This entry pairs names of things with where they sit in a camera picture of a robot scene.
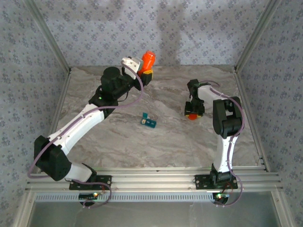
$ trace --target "wall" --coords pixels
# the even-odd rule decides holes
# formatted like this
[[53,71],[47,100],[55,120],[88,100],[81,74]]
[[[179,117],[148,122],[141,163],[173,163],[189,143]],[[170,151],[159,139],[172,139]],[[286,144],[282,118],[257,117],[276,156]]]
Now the wall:
[[65,72],[22,2],[1,0],[0,9],[0,227],[9,227]]
[[303,2],[282,1],[241,76],[272,171],[303,226]]
[[68,64],[234,65],[268,0],[36,0]]

